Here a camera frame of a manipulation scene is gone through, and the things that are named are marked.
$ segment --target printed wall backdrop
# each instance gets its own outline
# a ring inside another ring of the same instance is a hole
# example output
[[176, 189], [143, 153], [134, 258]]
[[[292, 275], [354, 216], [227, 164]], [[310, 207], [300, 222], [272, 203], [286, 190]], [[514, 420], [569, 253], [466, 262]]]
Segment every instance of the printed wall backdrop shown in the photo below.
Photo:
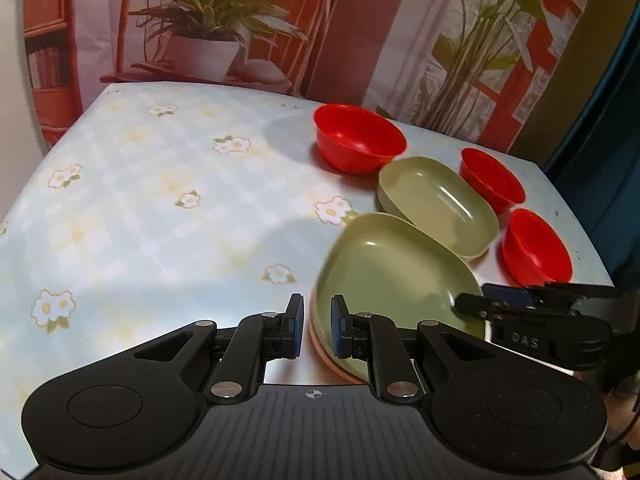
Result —
[[25, 0], [52, 146], [111, 82], [225, 84], [364, 106], [506, 151], [587, 0]]

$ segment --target floral tablecloth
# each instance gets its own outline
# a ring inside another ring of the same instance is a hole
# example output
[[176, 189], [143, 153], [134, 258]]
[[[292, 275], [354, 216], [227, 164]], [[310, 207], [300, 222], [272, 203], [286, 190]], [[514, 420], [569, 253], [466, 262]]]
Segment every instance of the floral tablecloth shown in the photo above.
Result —
[[[332, 171], [317, 103], [238, 88], [109, 86], [47, 155], [0, 226], [0, 467], [35, 461], [20, 431], [48, 379], [198, 319], [235, 326], [308, 301], [340, 229], [374, 211], [375, 178]], [[405, 155], [458, 169], [467, 143], [399, 124]], [[497, 154], [526, 207], [561, 235], [574, 280], [610, 283], [590, 240], [542, 172]], [[508, 283], [489, 253], [479, 283]], [[340, 382], [305, 337], [271, 382]]]

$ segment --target red bowl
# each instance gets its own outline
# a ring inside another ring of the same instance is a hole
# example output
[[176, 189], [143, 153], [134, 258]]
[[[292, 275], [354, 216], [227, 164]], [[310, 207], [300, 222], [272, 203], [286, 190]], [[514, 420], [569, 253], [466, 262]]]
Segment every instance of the red bowl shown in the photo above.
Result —
[[352, 105], [322, 105], [314, 112], [318, 148], [337, 170], [379, 170], [406, 149], [402, 132], [384, 117]]
[[558, 234], [528, 209], [511, 214], [500, 253], [510, 275], [523, 286], [568, 282], [574, 272]]
[[489, 203], [497, 215], [515, 204], [522, 204], [526, 199], [516, 176], [504, 164], [481, 150], [462, 150], [460, 176]]

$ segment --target ridged black surface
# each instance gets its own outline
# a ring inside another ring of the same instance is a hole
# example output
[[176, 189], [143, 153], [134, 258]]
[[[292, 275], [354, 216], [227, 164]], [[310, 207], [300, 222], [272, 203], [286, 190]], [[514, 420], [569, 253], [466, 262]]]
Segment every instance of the ridged black surface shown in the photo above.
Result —
[[583, 465], [532, 477], [469, 464], [431, 433], [417, 410], [384, 404], [368, 386], [265, 384], [242, 404], [209, 410], [182, 446], [151, 464], [125, 472], [87, 475], [43, 466], [28, 480], [88, 478], [588, 480], [595, 476]]

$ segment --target green oval dish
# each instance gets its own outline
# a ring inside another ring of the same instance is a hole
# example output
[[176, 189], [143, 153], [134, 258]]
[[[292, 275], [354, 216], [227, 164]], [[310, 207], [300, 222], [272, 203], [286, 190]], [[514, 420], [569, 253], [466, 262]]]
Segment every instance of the green oval dish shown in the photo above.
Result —
[[364, 361], [334, 357], [331, 298], [335, 294], [344, 296], [352, 314], [382, 314], [402, 328], [435, 319], [483, 338], [483, 321], [459, 317], [452, 310], [461, 292], [481, 294], [459, 257], [402, 219], [365, 214], [344, 228], [324, 261], [311, 306], [313, 329], [339, 366], [366, 381]]
[[414, 224], [461, 258], [484, 254], [500, 231], [491, 206], [453, 170], [423, 156], [400, 158], [378, 175], [382, 209]]

